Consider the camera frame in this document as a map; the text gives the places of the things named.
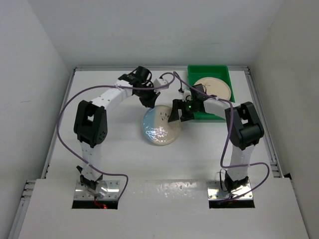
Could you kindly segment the blue cream plate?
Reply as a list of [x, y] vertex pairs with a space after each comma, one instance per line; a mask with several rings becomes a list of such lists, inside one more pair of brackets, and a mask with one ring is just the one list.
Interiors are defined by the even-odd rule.
[[164, 146], [173, 143], [180, 135], [181, 122], [168, 122], [172, 108], [157, 105], [143, 116], [142, 131], [152, 144]]

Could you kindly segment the green cream plate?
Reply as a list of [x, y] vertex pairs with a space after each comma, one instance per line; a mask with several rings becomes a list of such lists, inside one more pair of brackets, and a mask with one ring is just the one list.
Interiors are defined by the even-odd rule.
[[213, 77], [205, 77], [197, 80], [195, 85], [201, 84], [207, 95], [214, 95], [224, 100], [231, 99], [230, 87], [222, 80]]

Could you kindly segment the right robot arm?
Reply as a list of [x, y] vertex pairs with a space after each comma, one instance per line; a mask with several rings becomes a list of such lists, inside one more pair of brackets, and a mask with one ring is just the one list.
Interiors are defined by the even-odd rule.
[[183, 92], [182, 99], [172, 101], [168, 122], [194, 119], [195, 113], [216, 115], [226, 121], [227, 138], [220, 166], [225, 170], [224, 190], [231, 193], [248, 183], [248, 167], [255, 146], [264, 136], [264, 128], [252, 102], [241, 104], [208, 95], [201, 84]]

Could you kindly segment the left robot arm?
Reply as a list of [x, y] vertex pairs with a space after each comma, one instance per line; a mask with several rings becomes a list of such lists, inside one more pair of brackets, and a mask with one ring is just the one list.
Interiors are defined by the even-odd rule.
[[85, 166], [78, 166], [80, 182], [89, 191], [101, 194], [103, 174], [96, 171], [101, 160], [101, 144], [108, 133], [107, 113], [125, 99], [135, 95], [147, 108], [154, 108], [164, 79], [152, 81], [152, 73], [139, 66], [134, 71], [121, 75], [115, 84], [98, 97], [78, 104], [74, 132], [80, 142]]

